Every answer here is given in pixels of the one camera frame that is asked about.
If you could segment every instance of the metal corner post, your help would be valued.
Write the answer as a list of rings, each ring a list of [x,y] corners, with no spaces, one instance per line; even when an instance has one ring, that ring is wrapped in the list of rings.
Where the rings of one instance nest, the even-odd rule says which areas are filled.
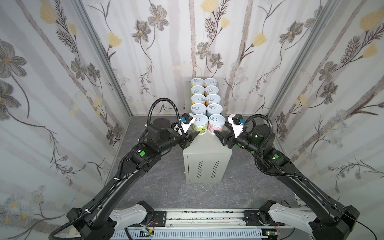
[[[312,31],[310,32],[310,35],[307,41],[305,42],[304,46],[300,50],[300,53],[297,56],[292,68],[290,69],[289,73],[287,74],[287,77],[285,78],[279,91],[277,92],[277,95],[271,104],[271,107],[268,113],[269,116],[272,116],[275,114],[275,111],[277,110],[278,105],[283,100],[283,97],[287,93],[287,90],[289,89],[289,86],[291,85],[294,77],[299,72],[305,59],[310,54],[318,37],[321,35],[321,32],[327,25],[328,20],[331,18],[334,10],[339,5],[339,2],[340,0],[328,0],[327,3],[325,4],[325,7],[319,16],[319,19],[316,21]]]
[[[116,91],[116,93],[120,99],[120,102],[123,105],[123,108],[125,110],[125,114],[129,118],[132,117],[133,113],[132,113],[131,109],[129,108],[129,105],[125,99],[123,92],[121,91],[118,80],[116,79],[115,75],[113,74],[113,69],[111,67],[111,64],[109,63],[108,58],[104,53],[103,46],[102,46],[94,28],[93,28],[91,20],[89,19],[89,16],[88,16],[88,14],[84,8],[82,1],[71,0],[71,2],[75,8],[75,11],[76,11],[78,17],[80,18],[81,23],[83,24],[84,28],[86,29],[87,35],[91,40],[91,43],[92,43],[92,45],[96,51],[96,54],[99,56],[103,66],[107,72],[107,75],[109,76],[109,78],[111,80],[113,88],[115,89],[115,91]]]

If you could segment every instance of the can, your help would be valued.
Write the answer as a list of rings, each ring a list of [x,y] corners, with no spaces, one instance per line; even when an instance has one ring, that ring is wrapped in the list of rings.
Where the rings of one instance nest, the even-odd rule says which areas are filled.
[[[205,88],[203,86],[193,86],[191,88],[191,96],[195,94],[204,94],[205,93]]]
[[[212,103],[207,107],[207,117],[212,114],[221,114],[223,112],[223,107],[220,104]]]
[[[206,106],[208,106],[208,105],[211,104],[211,103],[217,103],[217,104],[219,104],[219,103],[220,103],[220,100],[221,100],[221,98],[220,98],[219,95],[217,95],[217,94],[209,94],[209,95],[207,96],[207,98],[206,98],[206,102],[205,102],[205,104],[206,104]]]
[[[207,107],[202,103],[195,103],[191,106],[191,112],[193,115],[207,113]]]
[[[217,85],[217,80],[214,78],[207,78],[204,80],[204,87],[208,86],[216,86]]]
[[[199,135],[203,135],[207,132],[208,128],[208,118],[203,114],[196,114],[196,119],[193,123],[192,131],[200,132]]]
[[[207,86],[205,88],[204,95],[208,96],[209,94],[218,94],[218,87],[216,87],[216,86]]]
[[[191,87],[193,86],[203,86],[204,80],[202,78],[192,78]]]
[[[203,94],[194,94],[191,97],[191,103],[192,103],[192,105],[195,103],[205,104],[205,96]]]
[[[208,131],[210,134],[214,134],[214,130],[223,131],[225,123],[225,117],[220,114],[212,114],[209,116]]]

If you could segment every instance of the wall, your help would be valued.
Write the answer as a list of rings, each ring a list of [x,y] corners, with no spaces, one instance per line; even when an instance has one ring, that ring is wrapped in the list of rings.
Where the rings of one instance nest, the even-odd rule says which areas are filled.
[[[341,1],[271,119],[295,165],[380,238],[384,4]],[[374,239],[356,224],[348,239]]]
[[[266,114],[326,1],[83,3],[134,114],[157,97],[182,111],[184,84],[196,76],[219,81],[225,112]]]
[[[1,237],[47,239],[100,191],[128,118],[71,2],[1,1],[0,22]]]

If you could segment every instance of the pink can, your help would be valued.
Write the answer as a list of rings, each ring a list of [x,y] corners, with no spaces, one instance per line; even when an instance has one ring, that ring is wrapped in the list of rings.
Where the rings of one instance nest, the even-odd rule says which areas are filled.
[[[223,131],[225,124],[225,117],[220,114],[212,114],[208,118],[208,131],[210,134],[214,134],[214,130]]]

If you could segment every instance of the silver can lid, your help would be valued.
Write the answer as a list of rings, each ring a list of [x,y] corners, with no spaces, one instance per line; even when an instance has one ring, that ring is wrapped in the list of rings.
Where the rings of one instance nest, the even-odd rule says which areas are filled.
[[[193,85],[203,85],[204,80],[202,78],[192,78],[191,83]]]
[[[193,124],[195,124],[196,126],[205,126],[206,124],[208,124],[208,117],[206,115],[196,114],[195,117],[196,120]]]
[[[212,103],[208,105],[207,111],[212,114],[220,114],[223,112],[223,107],[220,104]]]
[[[208,94],[217,94],[218,93],[218,87],[216,86],[207,86],[205,88],[205,91],[208,93]]]
[[[213,126],[223,126],[225,123],[225,117],[220,114],[212,114],[209,116],[209,123]]]
[[[205,88],[203,86],[193,86],[191,88],[191,92],[194,94],[203,94],[205,92]]]
[[[196,114],[203,114],[207,110],[207,106],[202,103],[196,103],[191,106],[191,111]]]
[[[207,78],[204,80],[204,84],[207,86],[214,86],[217,84],[217,80],[214,78]]]
[[[205,96],[203,94],[195,94],[191,97],[191,100],[194,103],[203,103],[205,102]]]
[[[209,102],[209,103],[219,103],[221,98],[219,95],[217,94],[208,94],[206,100]]]

